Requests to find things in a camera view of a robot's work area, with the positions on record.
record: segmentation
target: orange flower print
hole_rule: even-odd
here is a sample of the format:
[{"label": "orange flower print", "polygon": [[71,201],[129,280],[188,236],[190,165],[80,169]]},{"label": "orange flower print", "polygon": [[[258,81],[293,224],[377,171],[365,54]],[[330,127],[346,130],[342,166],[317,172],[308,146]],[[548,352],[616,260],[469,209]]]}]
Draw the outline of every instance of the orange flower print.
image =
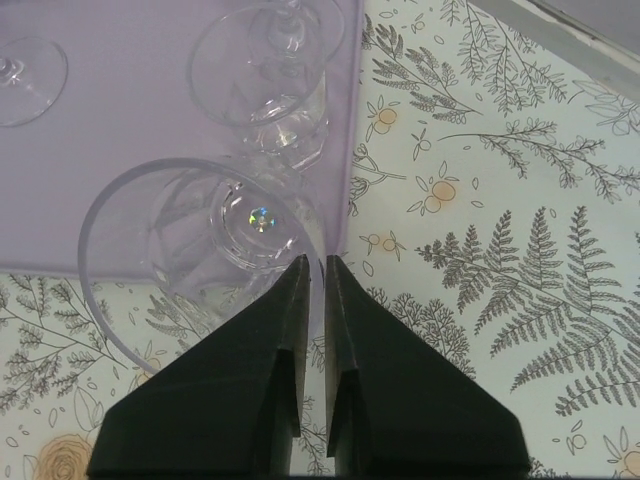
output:
[{"label": "orange flower print", "polygon": [[365,136],[367,142],[371,140],[371,136],[374,132],[379,135],[386,135],[391,131],[391,126],[396,123],[396,120],[398,119],[398,113],[393,109],[393,107],[397,105],[400,105],[400,102],[390,102],[389,104],[385,104],[385,100],[382,95],[378,97],[377,106],[374,106],[371,102],[367,102],[367,108],[370,113],[367,118],[371,119],[371,124],[369,125]]},{"label": "orange flower print", "polygon": [[420,215],[424,217],[426,212],[438,213],[442,207],[456,198],[457,191],[454,186],[458,179],[455,177],[446,176],[447,162],[442,162],[440,171],[438,172],[439,180],[435,180],[433,177],[429,178],[429,181],[424,180],[422,177],[416,177],[416,183],[420,190],[427,194],[423,200],[419,200],[409,207],[407,212],[419,211]]},{"label": "orange flower print", "polygon": [[79,435],[54,438],[40,451],[33,480],[85,480],[91,450]]},{"label": "orange flower print", "polygon": [[615,465],[615,478],[640,478],[640,442],[629,445],[629,436],[624,427],[620,428],[620,438],[616,445],[606,435],[604,444],[613,458],[607,462]]}]

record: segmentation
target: botanical wallpaper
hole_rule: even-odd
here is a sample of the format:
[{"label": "botanical wallpaper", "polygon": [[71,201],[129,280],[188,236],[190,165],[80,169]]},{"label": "botanical wallpaper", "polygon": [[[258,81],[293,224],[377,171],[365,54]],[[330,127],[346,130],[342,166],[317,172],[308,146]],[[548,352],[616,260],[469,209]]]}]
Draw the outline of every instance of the botanical wallpaper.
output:
[{"label": "botanical wallpaper", "polygon": [[[640,477],[640,107],[466,0],[365,10],[347,264],[519,417],[533,477]],[[206,334],[149,287],[96,295],[156,369]],[[0,342],[0,475],[84,478],[150,374],[74,280],[1,276]],[[292,473],[332,472],[323,368],[318,337]]]}]

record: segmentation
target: clear plastic wine glass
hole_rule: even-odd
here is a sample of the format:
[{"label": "clear plastic wine glass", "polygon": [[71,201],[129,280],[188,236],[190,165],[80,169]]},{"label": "clear plastic wine glass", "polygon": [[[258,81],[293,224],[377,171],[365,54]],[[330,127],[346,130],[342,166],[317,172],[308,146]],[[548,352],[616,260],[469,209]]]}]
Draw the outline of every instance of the clear plastic wine glass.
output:
[{"label": "clear plastic wine glass", "polygon": [[247,151],[303,170],[319,159],[329,131],[325,62],[314,21],[281,2],[258,3],[202,33],[188,79],[194,102]]},{"label": "clear plastic wine glass", "polygon": [[35,120],[60,96],[67,57],[59,45],[38,37],[0,47],[0,127]]},{"label": "clear plastic wine glass", "polygon": [[318,24],[327,60],[331,60],[344,40],[344,14],[336,0],[271,0],[299,9]]},{"label": "clear plastic wine glass", "polygon": [[[155,373],[158,364],[142,353],[148,345],[178,356],[266,292],[302,254],[314,335],[322,324],[325,252],[307,180],[270,157],[175,158],[129,170],[98,195],[81,229],[78,268],[106,337]],[[124,285],[151,300],[144,320],[109,314],[109,292]]]}]

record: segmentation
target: table surface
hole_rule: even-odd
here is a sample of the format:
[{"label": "table surface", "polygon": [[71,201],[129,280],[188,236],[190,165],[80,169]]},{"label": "table surface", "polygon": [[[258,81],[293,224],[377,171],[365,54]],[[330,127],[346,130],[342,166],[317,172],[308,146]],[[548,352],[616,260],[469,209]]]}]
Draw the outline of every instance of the table surface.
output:
[{"label": "table surface", "polygon": [[[464,0],[365,9],[344,258],[518,415],[534,475],[640,476],[640,108]],[[166,313],[145,288],[100,294],[135,326]],[[84,478],[148,375],[73,280],[7,272],[0,328],[0,475]],[[157,338],[140,353],[162,367]],[[292,473],[330,473],[321,337],[309,353]]]}]

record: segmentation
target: purple plastic tray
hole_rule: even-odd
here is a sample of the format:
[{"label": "purple plastic tray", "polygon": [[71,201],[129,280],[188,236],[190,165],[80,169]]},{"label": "purple plastic tray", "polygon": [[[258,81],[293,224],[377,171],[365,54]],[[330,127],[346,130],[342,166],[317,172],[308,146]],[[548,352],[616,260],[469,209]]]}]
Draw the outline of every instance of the purple plastic tray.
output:
[{"label": "purple plastic tray", "polygon": [[[0,44],[40,36],[69,62],[51,109],[0,128],[0,270],[75,275],[82,221],[111,180],[150,160],[229,151],[228,131],[189,97],[186,65],[213,19],[249,3],[0,1]],[[346,233],[363,0],[337,3],[346,33],[327,66],[330,134],[323,158],[305,172],[323,203],[329,254],[341,252]]]}]

